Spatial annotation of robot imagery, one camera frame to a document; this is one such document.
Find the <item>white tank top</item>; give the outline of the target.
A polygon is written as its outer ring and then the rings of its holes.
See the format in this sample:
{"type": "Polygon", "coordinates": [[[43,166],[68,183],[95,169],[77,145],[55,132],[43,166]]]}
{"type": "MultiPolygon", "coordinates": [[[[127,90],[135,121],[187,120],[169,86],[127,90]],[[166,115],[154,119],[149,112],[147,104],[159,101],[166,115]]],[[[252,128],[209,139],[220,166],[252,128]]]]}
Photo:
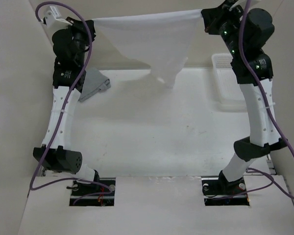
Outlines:
{"type": "Polygon", "coordinates": [[[153,76],[173,88],[201,19],[195,9],[93,21],[121,55],[148,64],[153,76]]]}

